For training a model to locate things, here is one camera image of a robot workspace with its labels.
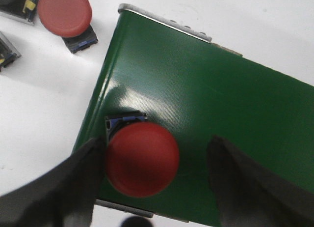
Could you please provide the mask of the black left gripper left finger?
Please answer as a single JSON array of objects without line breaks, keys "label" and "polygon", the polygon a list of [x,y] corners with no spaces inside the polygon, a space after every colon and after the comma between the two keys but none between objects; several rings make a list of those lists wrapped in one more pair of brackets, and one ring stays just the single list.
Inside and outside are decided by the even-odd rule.
[{"label": "black left gripper left finger", "polygon": [[104,172],[105,142],[93,138],[38,179],[0,198],[2,227],[88,227]]}]

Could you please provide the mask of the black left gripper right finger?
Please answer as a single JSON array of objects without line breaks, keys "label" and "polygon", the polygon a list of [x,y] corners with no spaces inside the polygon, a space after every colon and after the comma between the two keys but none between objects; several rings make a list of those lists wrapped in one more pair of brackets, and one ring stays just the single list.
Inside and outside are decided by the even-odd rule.
[{"label": "black left gripper right finger", "polygon": [[264,168],[227,139],[207,146],[209,184],[224,227],[312,227],[314,195]]}]

